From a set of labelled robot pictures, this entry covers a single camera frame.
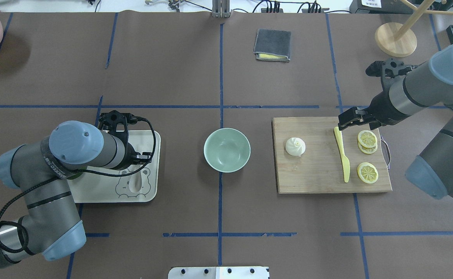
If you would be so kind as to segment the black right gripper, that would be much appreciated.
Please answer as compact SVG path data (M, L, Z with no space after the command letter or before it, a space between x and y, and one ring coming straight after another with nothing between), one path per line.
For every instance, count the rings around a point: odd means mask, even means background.
M338 116L338 129L343 131L344 129L352 126L361 126L369 124L370 130L382 127L382 123L377 118L368 112L367 109L361 109L359 107L351 107L344 111Z

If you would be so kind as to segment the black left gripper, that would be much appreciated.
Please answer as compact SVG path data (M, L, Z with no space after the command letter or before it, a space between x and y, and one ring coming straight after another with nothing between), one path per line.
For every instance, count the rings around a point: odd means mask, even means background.
M153 152L137 152L131 143L125 146L125 166L144 165L152 162Z

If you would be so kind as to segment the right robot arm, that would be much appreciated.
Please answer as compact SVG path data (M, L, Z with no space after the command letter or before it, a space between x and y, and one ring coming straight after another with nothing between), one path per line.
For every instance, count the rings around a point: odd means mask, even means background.
M372 130L396 125L435 106L450 110L452 117L415 157L405 177L436 200L453 198L453 44L420 65L391 58L372 62L365 72L381 79L381 93L369 106L341 113L337 127L368 125Z

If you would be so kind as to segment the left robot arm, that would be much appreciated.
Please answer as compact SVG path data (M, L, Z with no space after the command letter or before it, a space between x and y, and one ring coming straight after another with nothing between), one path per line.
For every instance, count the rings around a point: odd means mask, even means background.
M117 174L94 168L144 168L154 157L137 153L117 132L80 121L65 121L41 141L20 145L0 156L0 180L21 192L0 210L0 269L41 254L47 261L69 256L84 246L86 233L68 184L81 173Z

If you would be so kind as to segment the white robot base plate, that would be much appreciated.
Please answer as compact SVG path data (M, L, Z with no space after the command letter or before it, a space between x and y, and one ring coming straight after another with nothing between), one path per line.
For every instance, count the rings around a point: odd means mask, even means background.
M168 279L269 279L269 267L217 266L175 267L168 272Z

